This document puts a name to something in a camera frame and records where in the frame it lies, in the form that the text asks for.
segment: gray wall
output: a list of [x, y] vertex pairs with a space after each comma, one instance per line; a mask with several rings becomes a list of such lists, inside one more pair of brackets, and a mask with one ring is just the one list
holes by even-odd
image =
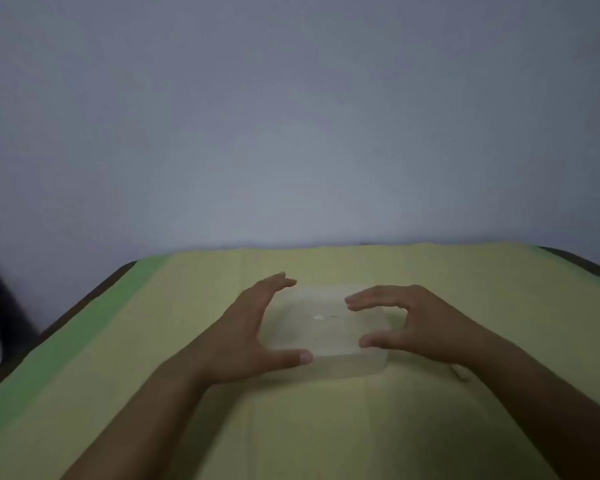
[[0, 273], [508, 239], [600, 263], [600, 0], [0, 0]]

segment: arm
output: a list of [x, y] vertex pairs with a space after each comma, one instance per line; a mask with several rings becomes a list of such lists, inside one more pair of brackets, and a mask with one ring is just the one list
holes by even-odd
[[360, 338], [361, 347], [414, 352], [472, 370], [563, 479], [600, 478], [600, 405], [508, 340], [420, 286], [378, 286], [346, 299], [351, 310], [399, 306], [402, 330]]
[[152, 373], [64, 480], [159, 477], [209, 387], [310, 363], [309, 351], [273, 352], [257, 340], [274, 293], [295, 284], [280, 273], [243, 291], [217, 322]]

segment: forearm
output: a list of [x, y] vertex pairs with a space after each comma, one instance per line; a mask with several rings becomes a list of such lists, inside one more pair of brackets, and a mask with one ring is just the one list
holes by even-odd
[[178, 355], [161, 364], [64, 480], [159, 477], [207, 389], [190, 369]]
[[467, 365], [563, 479], [600, 478], [600, 405], [489, 332]]

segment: person's left hand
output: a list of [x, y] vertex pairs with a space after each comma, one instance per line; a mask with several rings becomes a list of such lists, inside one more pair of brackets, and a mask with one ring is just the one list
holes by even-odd
[[313, 355], [309, 350], [272, 351], [258, 341], [262, 316], [273, 295], [295, 284], [285, 273], [257, 282], [178, 355], [185, 354], [209, 385], [310, 363]]

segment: plastic container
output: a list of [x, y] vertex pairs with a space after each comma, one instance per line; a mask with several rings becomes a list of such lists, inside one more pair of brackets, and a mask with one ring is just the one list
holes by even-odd
[[347, 308], [344, 298], [367, 288], [362, 285], [290, 288], [275, 295], [267, 307], [261, 340], [270, 349], [309, 349], [313, 362], [266, 374], [266, 379], [339, 379], [384, 370], [387, 352], [361, 349], [360, 337], [390, 327], [380, 307], [360, 312]]

